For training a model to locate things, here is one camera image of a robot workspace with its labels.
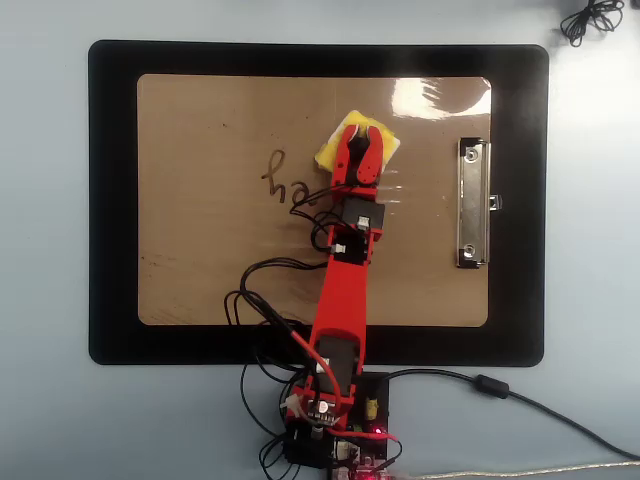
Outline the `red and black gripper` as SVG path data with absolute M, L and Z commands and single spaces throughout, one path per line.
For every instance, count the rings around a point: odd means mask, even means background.
M 359 130 L 357 124 L 345 127 L 337 144 L 332 173 L 333 200 L 339 206 L 340 219 L 354 229 L 373 236 L 383 234 L 385 205 L 377 201 L 376 187 L 344 185 L 350 163 L 349 143 L 352 141 L 352 167 L 360 185 L 374 185 L 380 176 L 384 142 L 380 130 L 369 126 Z

